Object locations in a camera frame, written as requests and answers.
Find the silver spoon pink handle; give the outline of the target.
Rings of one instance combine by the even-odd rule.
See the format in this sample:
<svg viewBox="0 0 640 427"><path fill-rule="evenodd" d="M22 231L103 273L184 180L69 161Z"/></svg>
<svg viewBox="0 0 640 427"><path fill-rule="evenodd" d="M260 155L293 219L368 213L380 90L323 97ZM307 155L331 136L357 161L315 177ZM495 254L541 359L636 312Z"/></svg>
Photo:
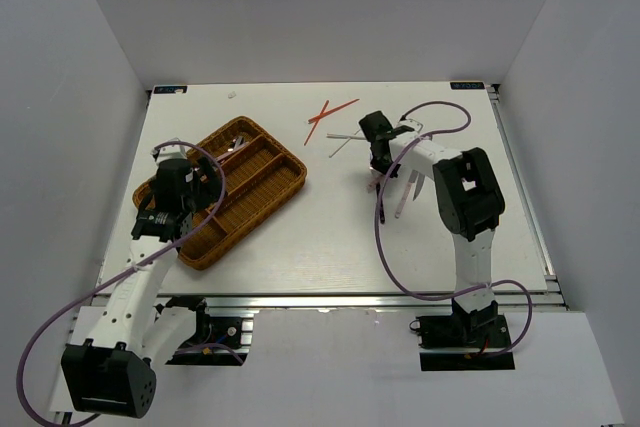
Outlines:
<svg viewBox="0 0 640 427"><path fill-rule="evenodd" d="M246 139L244 136L237 136L227 148L227 151L222 153L217 160L223 162L227 158L231 157L234 153L239 152L246 145Z"/></svg>

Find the black handled fork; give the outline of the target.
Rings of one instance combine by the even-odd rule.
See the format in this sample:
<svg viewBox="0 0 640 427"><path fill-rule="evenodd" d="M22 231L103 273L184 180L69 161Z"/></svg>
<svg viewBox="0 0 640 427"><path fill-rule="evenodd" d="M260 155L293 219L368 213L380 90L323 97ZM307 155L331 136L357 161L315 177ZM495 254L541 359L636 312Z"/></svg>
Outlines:
<svg viewBox="0 0 640 427"><path fill-rule="evenodd" d="M381 182L378 182L376 184L376 196L377 196L377 213L379 216L379 223L381 225L385 224L386 218L385 218L385 211L384 211L384 202L383 202L383 193L382 193L382 187L381 187Z"/></svg>

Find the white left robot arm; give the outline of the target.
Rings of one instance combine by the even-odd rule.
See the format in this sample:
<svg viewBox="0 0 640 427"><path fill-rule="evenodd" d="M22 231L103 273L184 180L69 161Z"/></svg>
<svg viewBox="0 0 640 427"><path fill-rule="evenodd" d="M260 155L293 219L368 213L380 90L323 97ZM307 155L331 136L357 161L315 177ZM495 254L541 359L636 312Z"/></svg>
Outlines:
<svg viewBox="0 0 640 427"><path fill-rule="evenodd" d="M142 418L155 396L156 369L185 341L199 346L211 321L184 306L151 315L162 282L186 237L197 229L196 214L225 192L217 166L177 156L160 160L150 191L138 206L128 267L81 344L65 347L61 368L75 410L95 415Z"/></svg>

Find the brown wicker divided tray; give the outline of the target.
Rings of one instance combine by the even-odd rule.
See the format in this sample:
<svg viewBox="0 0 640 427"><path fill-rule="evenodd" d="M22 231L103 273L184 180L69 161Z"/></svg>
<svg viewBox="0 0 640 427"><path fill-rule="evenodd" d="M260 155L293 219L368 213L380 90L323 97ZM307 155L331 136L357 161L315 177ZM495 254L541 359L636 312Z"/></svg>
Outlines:
<svg viewBox="0 0 640 427"><path fill-rule="evenodd" d="M237 136L246 145L223 162L217 158ZM134 240L154 238L179 259L205 270L225 256L303 187L305 165L265 129L240 116L197 144L181 141L190 162L208 159L226 192L206 210L191 212L178 194L177 160L156 165L155 174L133 194L137 208Z"/></svg>

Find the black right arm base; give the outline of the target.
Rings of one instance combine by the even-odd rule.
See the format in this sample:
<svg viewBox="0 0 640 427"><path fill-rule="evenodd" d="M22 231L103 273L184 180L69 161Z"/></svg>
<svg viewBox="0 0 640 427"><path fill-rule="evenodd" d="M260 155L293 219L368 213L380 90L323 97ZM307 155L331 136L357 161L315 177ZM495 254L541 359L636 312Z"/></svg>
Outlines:
<svg viewBox="0 0 640 427"><path fill-rule="evenodd" d="M453 316L420 316L409 323L418 337L423 372L508 371L515 369L511 352L497 352L511 345L506 319L497 319L466 335Z"/></svg>

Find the silver knife pink handle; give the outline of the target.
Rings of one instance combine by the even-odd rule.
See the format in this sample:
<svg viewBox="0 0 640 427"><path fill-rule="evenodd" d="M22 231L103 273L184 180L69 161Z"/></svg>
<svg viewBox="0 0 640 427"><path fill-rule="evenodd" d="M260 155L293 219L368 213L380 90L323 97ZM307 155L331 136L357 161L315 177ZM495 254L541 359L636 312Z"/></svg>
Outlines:
<svg viewBox="0 0 640 427"><path fill-rule="evenodd" d="M398 202L398 205L396 207L395 214L394 214L394 217L396 219L399 219L401 217L403 209L404 209L404 207L406 205L406 202L407 202L407 200L409 198L409 194L411 193L411 190L412 190L413 185L416 182L416 180L417 180L417 173L412 171L411 174L409 175L409 178L408 178L408 180L407 180L407 182L405 184L402 196L401 196L401 198L400 198L400 200Z"/></svg>

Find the red chopstick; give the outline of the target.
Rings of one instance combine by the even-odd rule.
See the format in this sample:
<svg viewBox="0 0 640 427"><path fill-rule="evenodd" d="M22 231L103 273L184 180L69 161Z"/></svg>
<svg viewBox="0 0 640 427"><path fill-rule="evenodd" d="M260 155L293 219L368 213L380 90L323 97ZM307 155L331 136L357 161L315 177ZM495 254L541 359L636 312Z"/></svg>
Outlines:
<svg viewBox="0 0 640 427"><path fill-rule="evenodd" d="M309 133L308 133L308 135L307 135L307 137L306 137L306 139L305 139L305 141L303 143L303 146L306 147L308 145L312 135L314 134L314 132L315 132L315 130L317 128L317 125L318 125L319 121L321 120L322 115L325 113L325 111L327 110L328 106L329 106L329 100L326 100L324 105L323 105L323 107L322 107L322 109L320 110L320 112L313 119L311 119L308 122L309 125L311 126L311 128L310 128Z"/></svg>
<svg viewBox="0 0 640 427"><path fill-rule="evenodd" d="M332 115L332 114L334 114L334 113L336 113L336 112L338 112L338 111L340 111L340 110L342 110L342 109L344 109L346 107L349 107L349 106L351 106L351 105L353 105L353 104L355 104L355 103L357 103L359 101L360 101L360 99L356 98L356 99L350 100L350 101L348 101L346 103L343 103L343 104L341 104L341 105L339 105L337 107L334 107L332 109L329 109L329 110L324 109L319 114L317 114L316 116L309 118L308 119L308 123L309 124L315 123L315 122L319 121L320 119L323 119L323 118L325 118L325 117L327 117L329 115Z"/></svg>

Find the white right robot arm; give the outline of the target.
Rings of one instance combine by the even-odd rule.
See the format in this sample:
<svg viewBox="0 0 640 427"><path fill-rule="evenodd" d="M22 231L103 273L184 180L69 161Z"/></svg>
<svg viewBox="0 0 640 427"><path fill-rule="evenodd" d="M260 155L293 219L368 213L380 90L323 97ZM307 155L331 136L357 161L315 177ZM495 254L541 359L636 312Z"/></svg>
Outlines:
<svg viewBox="0 0 640 427"><path fill-rule="evenodd" d="M430 133L419 134L407 123L393 126L380 111L359 121L370 144L371 168L381 175L375 208L387 182L402 170L434 183L437 211L454 244L456 284L452 304L459 314L451 321L453 337L472 346L484 338L488 324L482 314L495 315L491 287L491 248L505 200L486 152L441 146Z"/></svg>

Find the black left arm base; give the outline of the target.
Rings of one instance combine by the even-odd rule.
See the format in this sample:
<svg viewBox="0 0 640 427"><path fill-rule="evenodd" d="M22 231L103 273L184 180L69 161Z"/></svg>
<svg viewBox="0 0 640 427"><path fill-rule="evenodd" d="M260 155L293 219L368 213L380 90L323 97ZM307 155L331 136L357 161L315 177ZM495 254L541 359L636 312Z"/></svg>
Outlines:
<svg viewBox="0 0 640 427"><path fill-rule="evenodd" d="M182 342L179 350L167 361L172 366L240 366L248 349L242 343L243 322L240 316L213 315L202 296L174 296L166 303L155 305L158 320L171 307L184 307L196 315L195 333Z"/></svg>

